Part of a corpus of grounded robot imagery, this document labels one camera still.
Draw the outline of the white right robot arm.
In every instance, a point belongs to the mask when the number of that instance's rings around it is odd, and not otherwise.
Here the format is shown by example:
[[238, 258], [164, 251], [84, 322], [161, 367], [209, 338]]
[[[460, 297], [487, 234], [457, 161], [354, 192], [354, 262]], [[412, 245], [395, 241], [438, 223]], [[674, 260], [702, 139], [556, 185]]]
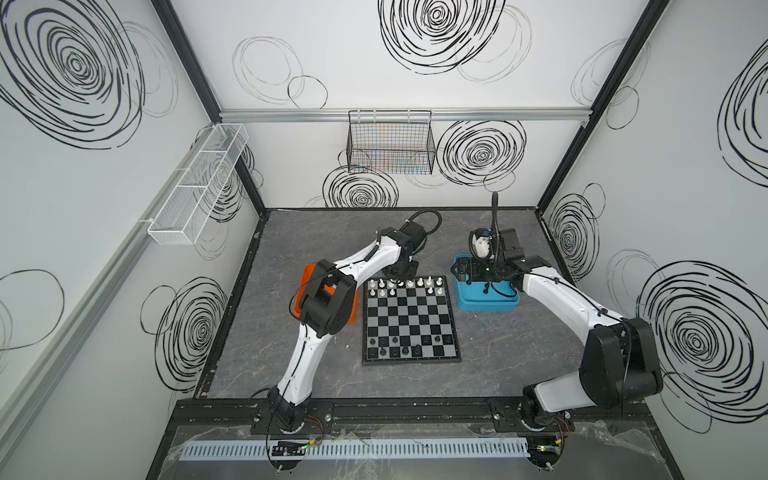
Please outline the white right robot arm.
[[528, 429], [540, 431], [570, 410], [622, 407], [661, 393], [660, 361], [645, 320], [604, 307], [543, 258], [526, 256], [513, 229], [475, 229], [468, 236], [468, 248], [469, 254], [451, 266], [459, 283], [509, 283], [516, 293], [545, 306], [584, 345], [575, 372], [524, 388], [519, 412]]

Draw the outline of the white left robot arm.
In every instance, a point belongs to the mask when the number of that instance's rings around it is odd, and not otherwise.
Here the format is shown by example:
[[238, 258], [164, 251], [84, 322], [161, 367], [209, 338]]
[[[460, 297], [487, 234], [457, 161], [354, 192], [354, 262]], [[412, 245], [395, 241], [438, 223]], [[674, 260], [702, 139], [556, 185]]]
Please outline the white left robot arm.
[[271, 412], [281, 428], [296, 431], [303, 424], [313, 381], [330, 340], [348, 323], [359, 287], [378, 273], [412, 279], [413, 259], [431, 233], [413, 217], [399, 228], [384, 228], [356, 253], [336, 261], [322, 259], [297, 295], [300, 308], [297, 342], [286, 371], [268, 394]]

